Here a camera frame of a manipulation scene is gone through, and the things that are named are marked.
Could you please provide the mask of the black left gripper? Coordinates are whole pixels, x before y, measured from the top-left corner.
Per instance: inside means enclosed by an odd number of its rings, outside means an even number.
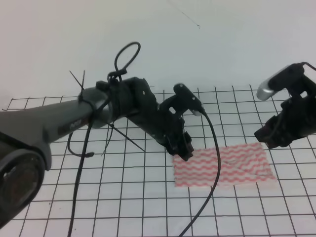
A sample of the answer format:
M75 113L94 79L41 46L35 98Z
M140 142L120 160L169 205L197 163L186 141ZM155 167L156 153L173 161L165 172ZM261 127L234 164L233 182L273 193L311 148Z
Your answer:
M110 83L114 118L127 117L153 137L172 156L184 161L193 156L190 135L184 119L160 110L160 104L145 79L130 78Z

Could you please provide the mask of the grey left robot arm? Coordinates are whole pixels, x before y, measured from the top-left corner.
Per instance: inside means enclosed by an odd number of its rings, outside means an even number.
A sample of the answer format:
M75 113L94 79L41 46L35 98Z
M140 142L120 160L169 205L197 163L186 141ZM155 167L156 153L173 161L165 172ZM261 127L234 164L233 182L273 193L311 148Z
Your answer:
M158 103L144 79L99 81L76 100L0 114L0 223L5 225L37 195L51 168L51 143L92 124L100 128L126 117L164 146L188 160L191 138L182 114L193 109L193 93L183 84Z

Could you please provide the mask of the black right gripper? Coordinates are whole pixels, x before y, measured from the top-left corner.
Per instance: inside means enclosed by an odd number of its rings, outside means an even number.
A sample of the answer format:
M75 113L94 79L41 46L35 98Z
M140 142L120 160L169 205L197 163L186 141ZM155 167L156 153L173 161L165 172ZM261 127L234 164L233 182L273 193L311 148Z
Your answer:
M287 147L295 140L316 132L316 85L303 85L289 90L292 97L281 105L282 111L254 132L269 149Z

